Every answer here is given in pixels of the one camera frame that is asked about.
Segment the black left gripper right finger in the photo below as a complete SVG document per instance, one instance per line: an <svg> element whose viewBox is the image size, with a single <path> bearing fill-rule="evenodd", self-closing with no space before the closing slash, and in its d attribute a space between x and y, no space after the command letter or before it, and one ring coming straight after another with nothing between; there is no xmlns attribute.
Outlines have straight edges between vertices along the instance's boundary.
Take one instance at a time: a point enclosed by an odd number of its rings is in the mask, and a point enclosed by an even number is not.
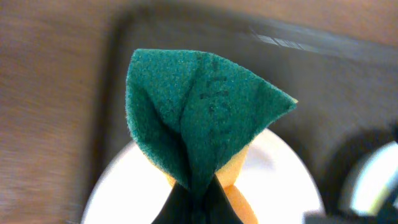
<svg viewBox="0 0 398 224"><path fill-rule="evenodd" d="M218 178L213 176L203 197L206 224L243 224L232 208Z"/></svg>

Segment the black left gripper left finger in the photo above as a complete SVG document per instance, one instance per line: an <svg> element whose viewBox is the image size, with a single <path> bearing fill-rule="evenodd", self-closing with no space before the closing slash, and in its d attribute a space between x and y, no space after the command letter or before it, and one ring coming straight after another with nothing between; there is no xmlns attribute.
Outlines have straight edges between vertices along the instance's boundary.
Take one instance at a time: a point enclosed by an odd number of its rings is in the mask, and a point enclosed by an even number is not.
<svg viewBox="0 0 398 224"><path fill-rule="evenodd" d="M175 184L152 224L191 224L191 214L190 192L180 184Z"/></svg>

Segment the cream plastic plate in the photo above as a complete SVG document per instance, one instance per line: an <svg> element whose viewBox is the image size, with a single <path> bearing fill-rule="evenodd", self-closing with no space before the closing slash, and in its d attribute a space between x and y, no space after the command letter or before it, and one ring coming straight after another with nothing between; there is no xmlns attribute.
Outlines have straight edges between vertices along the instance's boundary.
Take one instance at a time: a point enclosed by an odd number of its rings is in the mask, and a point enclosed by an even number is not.
<svg viewBox="0 0 398 224"><path fill-rule="evenodd" d="M322 215L315 181L298 155L271 130L248 146L233 186L250 205L259 223L303 223L305 215ZM166 175L131 142L111 161L97 181L82 223L151 223L172 190Z"/></svg>

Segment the green and yellow sponge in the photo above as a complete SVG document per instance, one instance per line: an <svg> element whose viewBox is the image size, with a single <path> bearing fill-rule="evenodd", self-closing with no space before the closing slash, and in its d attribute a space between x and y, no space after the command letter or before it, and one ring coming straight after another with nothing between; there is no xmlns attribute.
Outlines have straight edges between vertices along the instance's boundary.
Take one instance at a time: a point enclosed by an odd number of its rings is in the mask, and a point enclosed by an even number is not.
<svg viewBox="0 0 398 224"><path fill-rule="evenodd" d="M296 107L250 70L213 53L137 49L126 77L126 119L140 150L190 192L192 223L216 172Z"/></svg>

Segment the grey-green plastic plate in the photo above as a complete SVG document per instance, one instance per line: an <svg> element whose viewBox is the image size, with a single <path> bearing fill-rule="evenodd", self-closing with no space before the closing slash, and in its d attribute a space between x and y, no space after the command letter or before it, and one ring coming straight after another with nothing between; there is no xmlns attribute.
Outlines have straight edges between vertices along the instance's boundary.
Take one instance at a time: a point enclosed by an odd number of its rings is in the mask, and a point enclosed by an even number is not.
<svg viewBox="0 0 398 224"><path fill-rule="evenodd" d="M344 181L338 208L360 216L375 216L397 188L397 143L366 154Z"/></svg>

